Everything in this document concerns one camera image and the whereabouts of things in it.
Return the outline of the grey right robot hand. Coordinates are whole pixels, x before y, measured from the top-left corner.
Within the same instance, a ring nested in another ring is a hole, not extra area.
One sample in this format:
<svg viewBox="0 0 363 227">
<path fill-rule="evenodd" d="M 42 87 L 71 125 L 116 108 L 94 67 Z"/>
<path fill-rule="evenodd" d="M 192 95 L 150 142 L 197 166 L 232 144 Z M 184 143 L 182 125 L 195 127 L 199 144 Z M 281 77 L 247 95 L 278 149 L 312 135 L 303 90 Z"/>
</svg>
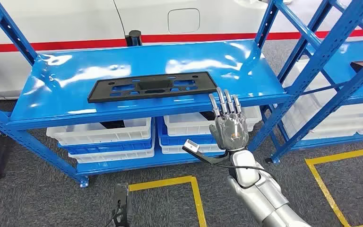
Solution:
<svg viewBox="0 0 363 227">
<path fill-rule="evenodd" d="M 216 88 L 216 92 L 219 104 L 213 94 L 208 95 L 215 115 L 214 124 L 209 126 L 210 133 L 220 149 L 227 151 L 246 149 L 249 132 L 238 97 L 220 87 Z"/>
</svg>

